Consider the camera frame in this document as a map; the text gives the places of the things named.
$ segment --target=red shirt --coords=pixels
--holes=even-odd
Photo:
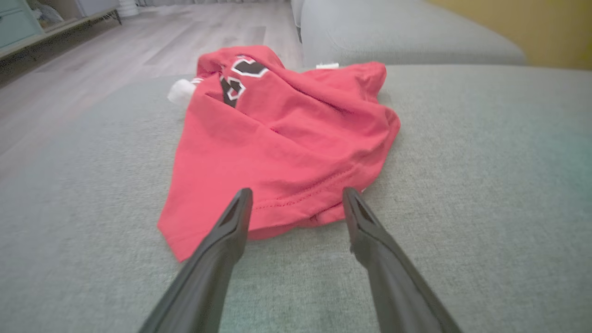
[[[297,73],[265,46],[201,56],[158,222],[177,259],[244,187],[250,239],[343,219],[343,188],[376,179],[401,126],[377,101],[386,75],[377,62]]]

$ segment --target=cabinet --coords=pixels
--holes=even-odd
[[[37,1],[58,11],[63,21],[41,26],[30,7],[34,0],[0,0],[0,58],[107,14],[119,19],[118,0]]]

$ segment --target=gray sofa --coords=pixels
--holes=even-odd
[[[421,0],[292,0],[292,11],[307,66],[527,63],[504,37]]]
[[[387,70],[402,126],[364,199],[460,327],[592,331],[592,73]],[[0,332],[140,327],[181,267],[156,228],[179,78],[117,91],[0,182]],[[377,331],[342,222],[248,242],[220,327]]]

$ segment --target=floor plank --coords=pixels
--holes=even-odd
[[[287,68],[303,66],[289,2],[144,8],[123,26],[98,23],[3,62],[0,181],[116,89],[192,74],[201,54],[253,44],[271,47]]]

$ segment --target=yellow wall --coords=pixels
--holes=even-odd
[[[430,0],[516,43],[535,66],[592,69],[592,0]]]

